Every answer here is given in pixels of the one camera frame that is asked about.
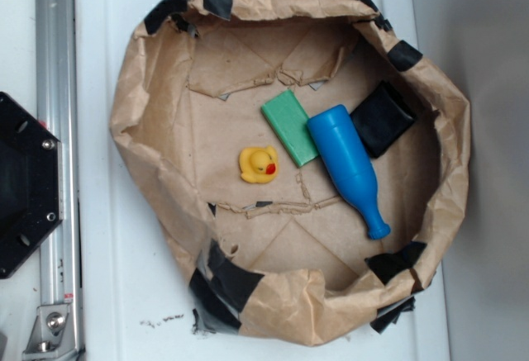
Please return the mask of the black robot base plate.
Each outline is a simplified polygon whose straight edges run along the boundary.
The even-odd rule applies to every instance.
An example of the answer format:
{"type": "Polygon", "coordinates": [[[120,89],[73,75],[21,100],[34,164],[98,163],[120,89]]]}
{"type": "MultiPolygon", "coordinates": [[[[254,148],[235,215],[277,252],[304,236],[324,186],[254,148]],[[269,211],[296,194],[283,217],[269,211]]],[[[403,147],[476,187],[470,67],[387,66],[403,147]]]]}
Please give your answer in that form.
{"type": "Polygon", "coordinates": [[[60,141],[1,93],[1,279],[62,221],[60,152],[60,141]]]}

